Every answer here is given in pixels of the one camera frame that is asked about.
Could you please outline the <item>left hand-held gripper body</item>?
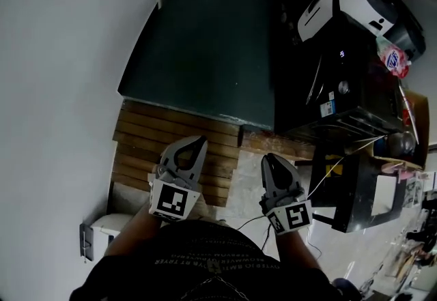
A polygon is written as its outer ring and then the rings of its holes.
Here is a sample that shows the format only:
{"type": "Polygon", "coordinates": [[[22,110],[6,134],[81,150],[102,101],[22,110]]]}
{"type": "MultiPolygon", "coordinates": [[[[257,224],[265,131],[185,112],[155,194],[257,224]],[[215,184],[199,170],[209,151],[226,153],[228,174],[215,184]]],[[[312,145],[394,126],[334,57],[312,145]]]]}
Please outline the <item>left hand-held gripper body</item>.
{"type": "Polygon", "coordinates": [[[166,222],[186,220],[201,194],[196,181],[161,164],[149,176],[149,185],[149,213],[166,222]]]}

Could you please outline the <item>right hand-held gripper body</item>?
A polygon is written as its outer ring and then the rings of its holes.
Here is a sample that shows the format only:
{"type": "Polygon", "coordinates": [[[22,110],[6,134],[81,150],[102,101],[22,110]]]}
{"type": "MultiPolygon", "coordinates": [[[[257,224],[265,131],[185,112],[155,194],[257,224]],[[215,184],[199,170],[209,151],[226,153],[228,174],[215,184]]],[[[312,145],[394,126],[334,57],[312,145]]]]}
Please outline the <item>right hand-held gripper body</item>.
{"type": "Polygon", "coordinates": [[[266,192],[262,195],[259,204],[276,235],[298,231],[309,227],[312,223],[311,201],[303,192],[297,196],[286,194],[282,197],[268,196],[266,192]]]}

